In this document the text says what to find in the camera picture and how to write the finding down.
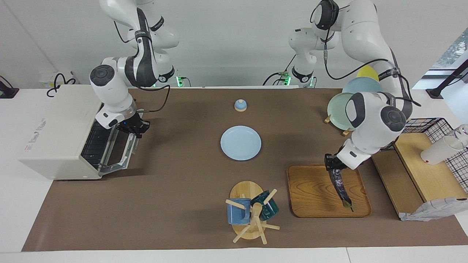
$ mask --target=blue mug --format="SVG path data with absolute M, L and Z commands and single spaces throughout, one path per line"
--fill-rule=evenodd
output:
M 243 205 L 246 210 L 227 204 L 227 222 L 231 225 L 246 225 L 250 223 L 250 199 L 231 198 L 229 200 Z

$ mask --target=wooden cutting board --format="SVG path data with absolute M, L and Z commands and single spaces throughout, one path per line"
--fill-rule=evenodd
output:
M 359 171 L 342 171 L 354 212 L 343 203 L 324 165 L 290 166 L 287 170 L 291 208 L 300 218 L 366 217 L 372 209 Z

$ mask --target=gray cloth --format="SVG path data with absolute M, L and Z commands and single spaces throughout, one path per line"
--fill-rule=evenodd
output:
M 468 200 L 466 198 L 457 199 L 455 197 L 439 198 L 422 204 L 414 213 L 400 213 L 402 221 L 429 221 L 439 219 L 468 210 Z

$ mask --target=wooden shelf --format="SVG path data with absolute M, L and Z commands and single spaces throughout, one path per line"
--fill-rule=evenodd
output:
M 424 133 L 404 133 L 395 144 L 396 151 L 423 201 L 468 197 L 444 162 L 430 165 L 421 159 L 421 152 L 429 146 L 431 141 Z
M 396 212 L 415 212 L 424 202 L 396 151 L 376 153 L 372 160 Z

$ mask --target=clear plastic cup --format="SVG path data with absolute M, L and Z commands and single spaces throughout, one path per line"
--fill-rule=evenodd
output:
M 440 140 L 421 153 L 421 158 L 428 164 L 436 165 L 454 156 L 468 146 L 468 124 L 449 132 Z
M 462 124 L 460 127 L 449 132 L 444 136 L 445 143 L 456 150 L 463 150 L 468 146 L 468 124 Z

